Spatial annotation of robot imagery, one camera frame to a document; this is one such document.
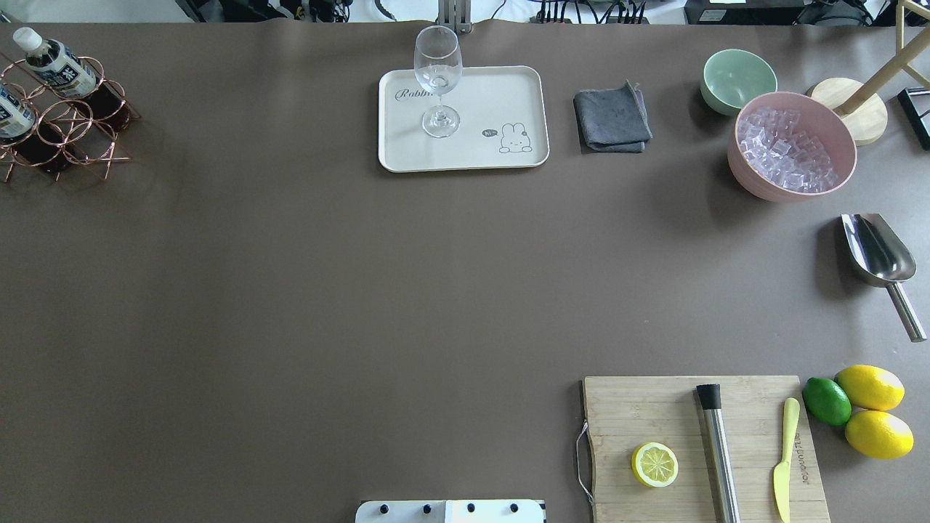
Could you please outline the steel muddler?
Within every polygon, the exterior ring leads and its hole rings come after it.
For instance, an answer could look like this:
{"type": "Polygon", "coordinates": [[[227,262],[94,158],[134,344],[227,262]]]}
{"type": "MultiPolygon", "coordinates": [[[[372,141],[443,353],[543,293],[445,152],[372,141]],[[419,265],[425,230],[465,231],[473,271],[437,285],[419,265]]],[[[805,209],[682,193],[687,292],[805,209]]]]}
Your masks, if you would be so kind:
{"type": "Polygon", "coordinates": [[[725,434],[720,384],[700,384],[695,387],[708,430],[714,479],[719,494],[724,522],[741,522],[740,506],[735,491],[735,479],[725,434]]]}

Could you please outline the grey folded cloth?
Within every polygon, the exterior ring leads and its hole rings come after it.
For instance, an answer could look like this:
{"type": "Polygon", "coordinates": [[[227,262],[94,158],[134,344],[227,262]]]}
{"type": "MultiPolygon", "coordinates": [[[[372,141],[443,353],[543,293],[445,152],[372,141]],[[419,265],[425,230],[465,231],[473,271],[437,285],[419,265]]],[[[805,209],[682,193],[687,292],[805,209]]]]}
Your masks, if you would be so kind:
{"type": "Polygon", "coordinates": [[[640,86],[584,89],[575,94],[575,112],[585,146],[599,153],[642,153],[653,133],[640,86]]]}

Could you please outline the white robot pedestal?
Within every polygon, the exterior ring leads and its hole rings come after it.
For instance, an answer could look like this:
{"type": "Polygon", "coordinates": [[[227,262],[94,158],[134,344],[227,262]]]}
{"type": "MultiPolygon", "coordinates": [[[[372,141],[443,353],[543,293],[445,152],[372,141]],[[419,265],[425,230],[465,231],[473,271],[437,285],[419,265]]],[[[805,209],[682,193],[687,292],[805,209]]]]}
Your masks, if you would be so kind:
{"type": "Polygon", "coordinates": [[[546,522],[543,500],[370,500],[355,522],[546,522]]]}

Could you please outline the green bowl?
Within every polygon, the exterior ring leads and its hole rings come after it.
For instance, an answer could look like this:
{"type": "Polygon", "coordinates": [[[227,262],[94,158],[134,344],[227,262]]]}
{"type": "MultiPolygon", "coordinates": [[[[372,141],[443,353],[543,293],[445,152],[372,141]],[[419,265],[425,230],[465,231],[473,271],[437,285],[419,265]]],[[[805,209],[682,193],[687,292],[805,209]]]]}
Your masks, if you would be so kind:
{"type": "Polygon", "coordinates": [[[702,99],[720,115],[737,115],[752,99],[777,89],[770,64],[747,50],[717,51],[702,70],[702,99]]]}

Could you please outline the metal ice scoop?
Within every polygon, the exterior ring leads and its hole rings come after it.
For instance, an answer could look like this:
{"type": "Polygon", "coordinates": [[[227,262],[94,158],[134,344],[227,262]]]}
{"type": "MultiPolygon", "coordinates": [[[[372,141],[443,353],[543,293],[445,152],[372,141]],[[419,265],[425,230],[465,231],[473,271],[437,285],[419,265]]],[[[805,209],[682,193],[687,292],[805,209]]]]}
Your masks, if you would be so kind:
{"type": "Polygon", "coordinates": [[[857,274],[887,290],[911,341],[926,341],[926,330],[903,288],[916,272],[909,248],[879,213],[844,213],[840,220],[857,274]]]}

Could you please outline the pink bowl with ice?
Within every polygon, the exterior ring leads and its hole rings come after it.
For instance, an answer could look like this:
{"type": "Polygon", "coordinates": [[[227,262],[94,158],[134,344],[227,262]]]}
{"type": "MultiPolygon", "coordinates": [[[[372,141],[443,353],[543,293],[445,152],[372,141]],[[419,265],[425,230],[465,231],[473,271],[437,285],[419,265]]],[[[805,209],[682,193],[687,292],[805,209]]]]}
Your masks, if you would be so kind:
{"type": "Polygon", "coordinates": [[[857,147],[835,113],[811,98],[771,92],[738,113],[727,161],[758,198],[800,202],[836,191],[857,165],[857,147]]]}

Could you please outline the cream rabbit tray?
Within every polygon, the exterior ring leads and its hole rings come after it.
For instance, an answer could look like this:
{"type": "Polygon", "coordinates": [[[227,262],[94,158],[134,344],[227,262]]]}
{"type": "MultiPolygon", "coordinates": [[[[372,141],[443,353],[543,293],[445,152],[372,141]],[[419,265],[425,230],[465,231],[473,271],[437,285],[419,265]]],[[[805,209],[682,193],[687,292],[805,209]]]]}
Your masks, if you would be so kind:
{"type": "Polygon", "coordinates": [[[378,158],[395,173],[535,168],[549,157],[541,77],[525,65],[471,67],[444,96],[461,116],[449,138],[421,125],[436,103],[414,70],[390,70],[379,80],[378,158]]]}

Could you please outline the wooden cutting board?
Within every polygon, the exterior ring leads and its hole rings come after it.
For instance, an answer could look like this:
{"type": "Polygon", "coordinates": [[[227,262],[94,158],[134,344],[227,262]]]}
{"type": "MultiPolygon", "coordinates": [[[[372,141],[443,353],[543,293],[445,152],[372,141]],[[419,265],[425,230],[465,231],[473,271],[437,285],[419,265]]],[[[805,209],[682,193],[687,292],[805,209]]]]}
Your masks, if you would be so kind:
{"type": "Polygon", "coordinates": [[[595,522],[720,522],[714,467],[695,387],[718,384],[735,494],[744,522],[777,522],[772,471],[782,458],[783,404],[799,398],[795,376],[589,376],[582,384],[595,522]],[[671,486],[632,473],[644,443],[669,446],[671,486]]]}

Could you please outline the tea bottle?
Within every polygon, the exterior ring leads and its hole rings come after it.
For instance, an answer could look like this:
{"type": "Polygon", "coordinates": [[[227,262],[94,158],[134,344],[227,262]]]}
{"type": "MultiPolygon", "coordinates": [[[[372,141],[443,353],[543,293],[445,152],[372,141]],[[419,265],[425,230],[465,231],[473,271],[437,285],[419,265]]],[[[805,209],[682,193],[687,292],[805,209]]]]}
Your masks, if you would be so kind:
{"type": "Polygon", "coordinates": [[[1,86],[1,142],[23,163],[47,174],[70,168],[63,152],[64,136],[56,126],[41,121],[36,113],[6,84],[1,86]]]}
{"type": "Polygon", "coordinates": [[[116,134],[129,126],[131,113],[121,95],[66,44],[40,36],[23,27],[13,34],[14,43],[25,54],[26,67],[84,118],[97,122],[107,133],[116,134]]]}

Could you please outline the lemon near board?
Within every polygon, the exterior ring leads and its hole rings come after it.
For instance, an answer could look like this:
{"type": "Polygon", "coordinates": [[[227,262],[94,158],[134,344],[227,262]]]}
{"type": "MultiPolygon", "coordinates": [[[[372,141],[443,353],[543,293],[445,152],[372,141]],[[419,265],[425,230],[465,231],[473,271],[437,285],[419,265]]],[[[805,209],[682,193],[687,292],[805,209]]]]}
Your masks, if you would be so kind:
{"type": "Polygon", "coordinates": [[[877,365],[850,365],[839,371],[834,380],[846,392],[851,404],[866,410],[892,410],[905,397],[900,378],[877,365]]]}

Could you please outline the tea bottle top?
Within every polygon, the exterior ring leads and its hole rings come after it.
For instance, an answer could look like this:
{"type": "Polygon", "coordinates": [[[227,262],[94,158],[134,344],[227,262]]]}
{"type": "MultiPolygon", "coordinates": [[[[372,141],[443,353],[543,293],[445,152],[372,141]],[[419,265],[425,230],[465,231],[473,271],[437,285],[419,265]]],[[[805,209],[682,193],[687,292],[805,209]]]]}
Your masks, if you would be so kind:
{"type": "Polygon", "coordinates": [[[23,27],[13,34],[14,43],[25,54],[26,67],[84,118],[97,122],[107,133],[116,134],[129,126],[131,113],[121,95],[66,44],[40,36],[23,27]]]}

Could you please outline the clear wine glass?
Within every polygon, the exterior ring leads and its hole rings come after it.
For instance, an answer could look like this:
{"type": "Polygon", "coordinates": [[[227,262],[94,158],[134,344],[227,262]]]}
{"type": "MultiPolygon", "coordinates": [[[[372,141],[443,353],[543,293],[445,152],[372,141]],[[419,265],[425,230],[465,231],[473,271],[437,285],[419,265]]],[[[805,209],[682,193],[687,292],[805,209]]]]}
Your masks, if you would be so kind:
{"type": "Polygon", "coordinates": [[[432,138],[449,138],[458,131],[461,117],[445,105],[442,96],[451,93],[461,80],[463,63],[456,33],[442,25],[429,26],[416,37],[414,52],[416,80],[437,104],[423,113],[422,126],[432,138]]]}

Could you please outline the green lime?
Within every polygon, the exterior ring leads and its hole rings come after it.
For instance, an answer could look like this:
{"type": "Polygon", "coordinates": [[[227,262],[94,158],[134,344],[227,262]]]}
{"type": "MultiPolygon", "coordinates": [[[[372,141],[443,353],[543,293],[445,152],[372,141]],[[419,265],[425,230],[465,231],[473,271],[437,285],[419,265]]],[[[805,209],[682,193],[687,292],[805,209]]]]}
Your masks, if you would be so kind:
{"type": "Polygon", "coordinates": [[[807,410],[827,425],[844,426],[852,416],[852,404],[846,391],[830,378],[808,378],[801,396],[807,410]]]}

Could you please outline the half lemon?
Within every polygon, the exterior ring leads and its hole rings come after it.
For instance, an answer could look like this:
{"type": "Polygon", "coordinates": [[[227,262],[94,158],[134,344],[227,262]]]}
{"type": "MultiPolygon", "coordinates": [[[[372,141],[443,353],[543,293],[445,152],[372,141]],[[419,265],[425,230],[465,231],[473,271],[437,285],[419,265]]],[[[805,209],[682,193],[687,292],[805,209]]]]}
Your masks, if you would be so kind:
{"type": "Polygon", "coordinates": [[[648,487],[667,487],[677,480],[679,463],[675,452],[659,442],[647,442],[631,456],[635,479],[648,487]]]}

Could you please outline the copper wire bottle basket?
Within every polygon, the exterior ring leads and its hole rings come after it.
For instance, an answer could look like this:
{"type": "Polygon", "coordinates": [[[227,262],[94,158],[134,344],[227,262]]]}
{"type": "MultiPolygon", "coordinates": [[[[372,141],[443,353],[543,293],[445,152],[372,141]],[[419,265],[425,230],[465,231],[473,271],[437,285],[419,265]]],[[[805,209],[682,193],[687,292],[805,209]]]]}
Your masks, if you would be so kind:
{"type": "MultiPolygon", "coordinates": [[[[133,123],[142,116],[135,107],[126,100],[126,90],[123,86],[107,77],[102,63],[96,57],[80,56],[80,59],[90,65],[97,74],[97,86],[112,87],[120,98],[119,109],[129,110],[129,122],[133,123]]],[[[25,60],[14,60],[2,52],[2,82],[11,94],[20,97],[23,105],[36,114],[36,125],[48,123],[51,128],[60,133],[60,139],[45,140],[33,130],[43,143],[57,147],[57,151],[69,165],[86,169],[100,181],[106,182],[110,172],[117,163],[129,163],[135,160],[129,149],[122,143],[123,132],[108,128],[102,119],[93,117],[91,108],[80,100],[74,103],[86,108],[89,116],[84,116],[66,99],[60,98],[50,87],[41,83],[25,66],[25,60]]],[[[2,145],[2,182],[7,185],[12,182],[17,169],[33,170],[39,174],[49,174],[38,169],[40,162],[27,162],[21,158],[10,146],[2,145]]]]}

